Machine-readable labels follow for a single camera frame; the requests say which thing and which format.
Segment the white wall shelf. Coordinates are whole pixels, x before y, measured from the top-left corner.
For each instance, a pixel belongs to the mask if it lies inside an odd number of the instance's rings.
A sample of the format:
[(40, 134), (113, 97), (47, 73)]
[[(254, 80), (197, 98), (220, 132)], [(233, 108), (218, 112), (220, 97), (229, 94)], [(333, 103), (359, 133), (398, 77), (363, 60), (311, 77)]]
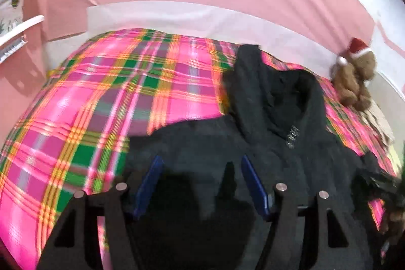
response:
[(9, 57), (27, 44), (25, 32), (44, 21), (43, 15), (37, 15), (14, 27), (7, 34), (1, 36), (1, 60), (4, 63)]

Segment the black puffer jacket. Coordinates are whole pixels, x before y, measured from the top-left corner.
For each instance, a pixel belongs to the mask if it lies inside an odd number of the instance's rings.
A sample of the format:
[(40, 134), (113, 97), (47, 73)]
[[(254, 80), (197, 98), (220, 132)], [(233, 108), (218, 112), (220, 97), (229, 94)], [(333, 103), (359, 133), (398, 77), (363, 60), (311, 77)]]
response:
[(378, 269), (382, 241), (367, 184), (380, 167), (372, 153), (356, 154), (327, 130), (315, 76), (269, 67), (259, 47), (242, 45), (224, 79), (225, 115), (129, 139), (127, 176), (146, 174), (156, 156), (164, 162), (136, 232), (143, 269), (245, 269), (256, 258), (269, 224), (242, 175), (244, 156), (268, 194), (278, 182), (291, 186), (301, 204), (320, 190), (331, 192), (363, 223), (372, 269)]

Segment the beige patterned folded cloth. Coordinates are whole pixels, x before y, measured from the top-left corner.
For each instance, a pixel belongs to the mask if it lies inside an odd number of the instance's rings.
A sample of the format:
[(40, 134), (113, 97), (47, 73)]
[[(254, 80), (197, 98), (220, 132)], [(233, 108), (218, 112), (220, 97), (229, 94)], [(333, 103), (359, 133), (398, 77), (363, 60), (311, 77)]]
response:
[(371, 100), (370, 107), (361, 112), (361, 117), (363, 122), (377, 134), (377, 137), (385, 149), (393, 145), (395, 141), (393, 130), (373, 99)]

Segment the pineapple print curtain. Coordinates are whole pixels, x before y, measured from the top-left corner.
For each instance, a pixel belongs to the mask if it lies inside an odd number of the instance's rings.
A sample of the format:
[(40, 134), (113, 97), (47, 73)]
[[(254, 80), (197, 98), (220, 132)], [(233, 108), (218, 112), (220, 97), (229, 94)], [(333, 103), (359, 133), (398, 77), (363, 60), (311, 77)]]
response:
[(23, 22), (23, 0), (1, 0), (0, 6), (0, 34), (3, 36)]

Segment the brown teddy bear santa hat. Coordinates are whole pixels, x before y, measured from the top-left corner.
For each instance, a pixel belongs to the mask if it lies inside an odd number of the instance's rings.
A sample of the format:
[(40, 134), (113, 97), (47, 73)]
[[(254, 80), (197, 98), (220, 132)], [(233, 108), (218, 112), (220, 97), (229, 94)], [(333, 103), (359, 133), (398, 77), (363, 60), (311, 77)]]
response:
[(366, 83), (373, 79), (377, 62), (371, 48), (363, 40), (352, 38), (331, 69), (332, 84), (339, 102), (363, 112), (371, 106)]

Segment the pink plaid bed sheet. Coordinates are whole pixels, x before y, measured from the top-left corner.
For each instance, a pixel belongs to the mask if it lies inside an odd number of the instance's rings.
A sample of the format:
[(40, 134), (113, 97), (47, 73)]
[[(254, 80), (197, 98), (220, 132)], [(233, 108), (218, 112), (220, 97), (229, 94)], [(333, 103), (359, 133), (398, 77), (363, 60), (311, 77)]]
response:
[(3, 269), (33, 269), (75, 189), (120, 173), (130, 135), (220, 116), (237, 46), (150, 29), (96, 36), (51, 74), (1, 149)]

